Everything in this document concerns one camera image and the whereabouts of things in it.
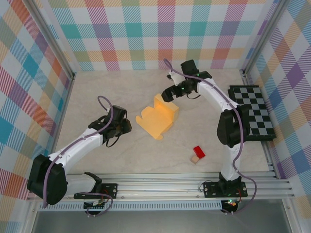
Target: black and white checkerboard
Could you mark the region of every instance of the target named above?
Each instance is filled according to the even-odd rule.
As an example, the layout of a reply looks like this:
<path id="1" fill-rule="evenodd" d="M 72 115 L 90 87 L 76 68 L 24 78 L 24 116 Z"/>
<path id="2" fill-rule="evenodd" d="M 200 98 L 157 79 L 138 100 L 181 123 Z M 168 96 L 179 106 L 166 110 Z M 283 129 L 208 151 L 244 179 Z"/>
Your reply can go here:
<path id="1" fill-rule="evenodd" d="M 230 86 L 229 97 L 250 107 L 250 132 L 246 141 L 272 141 L 276 138 L 259 86 Z"/>

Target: red block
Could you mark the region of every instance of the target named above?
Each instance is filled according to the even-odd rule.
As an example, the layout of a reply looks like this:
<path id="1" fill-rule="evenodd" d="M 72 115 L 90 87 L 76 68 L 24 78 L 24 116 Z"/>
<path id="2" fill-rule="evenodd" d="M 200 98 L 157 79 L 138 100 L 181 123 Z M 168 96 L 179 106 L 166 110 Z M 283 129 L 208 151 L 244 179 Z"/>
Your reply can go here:
<path id="1" fill-rule="evenodd" d="M 199 157 L 199 159 L 202 159 L 202 158 L 205 157 L 205 154 L 204 154 L 204 152 L 202 151 L 201 147 L 197 146 L 197 147 L 193 148 L 193 150 L 194 150 L 196 156 Z"/>

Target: marble surface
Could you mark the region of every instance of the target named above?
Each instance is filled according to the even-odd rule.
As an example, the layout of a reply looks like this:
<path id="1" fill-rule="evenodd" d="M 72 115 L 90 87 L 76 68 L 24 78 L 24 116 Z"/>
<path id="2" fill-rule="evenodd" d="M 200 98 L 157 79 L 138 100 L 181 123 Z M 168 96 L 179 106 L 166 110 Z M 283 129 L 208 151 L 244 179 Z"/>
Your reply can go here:
<path id="1" fill-rule="evenodd" d="M 237 69 L 210 69 L 208 72 L 225 93 L 229 85 L 242 84 Z M 203 97 L 174 100 L 179 107 L 179 118 L 163 134 L 162 140 L 153 139 L 136 123 L 135 117 L 140 115 L 141 110 L 153 106 L 154 96 L 173 84 L 166 75 L 166 70 L 78 72 L 57 149 L 77 138 L 89 123 L 105 114 L 97 102 L 98 95 L 104 95 L 112 104 L 127 109 L 132 132 L 122 135 L 111 148 L 103 145 L 91 151 L 73 167 L 70 174 L 86 171 L 120 174 L 221 170 L 224 146 L 216 135 L 219 113 Z M 194 155 L 193 148 L 198 145 L 206 157 L 194 165 L 190 159 Z M 260 142 L 245 143 L 241 171 L 268 171 Z"/>

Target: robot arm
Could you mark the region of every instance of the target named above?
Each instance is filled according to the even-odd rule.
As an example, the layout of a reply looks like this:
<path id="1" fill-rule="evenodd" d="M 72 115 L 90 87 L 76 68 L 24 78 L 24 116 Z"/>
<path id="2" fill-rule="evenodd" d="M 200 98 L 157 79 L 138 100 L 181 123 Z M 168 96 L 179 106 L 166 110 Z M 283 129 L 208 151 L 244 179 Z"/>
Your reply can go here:
<path id="1" fill-rule="evenodd" d="M 107 116 L 103 116 L 92 122 L 80 137 L 83 140 L 71 146 L 63 155 L 61 152 L 67 148 L 50 154 L 48 157 L 39 155 L 34 159 L 30 172 L 27 188 L 37 196 L 43 198 L 43 184 L 47 169 L 52 161 L 59 156 L 60 158 L 52 166 L 47 182 L 47 203 L 54 205 L 58 203 L 64 196 L 81 192 L 102 193 L 102 180 L 92 173 L 86 172 L 74 179 L 67 179 L 70 169 L 85 155 L 96 147 L 106 143 L 116 137 L 118 138 L 125 133 L 129 133 L 132 129 L 130 121 L 126 118 L 127 111 L 124 108 L 113 105 L 113 119 L 109 126 L 91 137 L 85 136 L 97 132 L 102 129 L 109 121 L 111 111 Z"/>
<path id="2" fill-rule="evenodd" d="M 220 119 L 217 128 L 217 136 L 222 144 L 225 145 L 225 155 L 223 168 L 220 172 L 220 180 L 218 182 L 219 188 L 223 195 L 228 195 L 232 192 L 236 192 L 237 189 L 242 187 L 241 177 L 233 167 L 233 160 L 237 157 L 240 149 L 240 129 L 237 121 L 236 114 L 233 107 L 238 111 L 243 125 L 244 137 L 249 134 L 249 119 L 248 119 L 248 106 L 239 106 L 236 102 L 224 97 L 227 95 L 220 90 L 212 76 L 206 72 L 199 72 L 196 68 L 193 60 L 186 61 L 181 64 L 183 73 L 186 75 L 197 76 L 202 79 L 206 79 L 211 85 L 205 82 L 201 82 L 196 79 L 185 79 L 182 75 L 179 75 L 173 71 L 170 71 L 169 77 L 173 79 L 173 86 L 167 88 L 162 97 L 164 101 L 170 102 L 173 100 L 173 96 L 181 97 L 186 94 L 190 94 L 192 91 L 200 94 L 206 98 L 220 114 Z M 235 166 L 239 170 L 241 157 L 235 162 Z"/>

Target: small wooden block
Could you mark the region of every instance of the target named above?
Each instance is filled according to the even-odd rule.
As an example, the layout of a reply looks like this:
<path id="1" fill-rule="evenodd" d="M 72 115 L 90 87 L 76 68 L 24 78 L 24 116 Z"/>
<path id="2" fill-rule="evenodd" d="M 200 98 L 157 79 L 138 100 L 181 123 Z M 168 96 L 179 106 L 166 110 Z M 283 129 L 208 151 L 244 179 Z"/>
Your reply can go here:
<path id="1" fill-rule="evenodd" d="M 191 158 L 191 162 L 193 162 L 194 164 L 196 164 L 198 161 L 200 160 L 200 158 L 196 155 L 194 155 L 192 158 Z"/>
<path id="2" fill-rule="evenodd" d="M 202 158 L 205 157 L 205 154 L 204 154 L 204 152 L 202 151 L 201 147 L 197 146 L 197 147 L 193 148 L 193 150 L 194 150 L 196 156 L 199 157 L 199 159 L 202 159 Z"/>

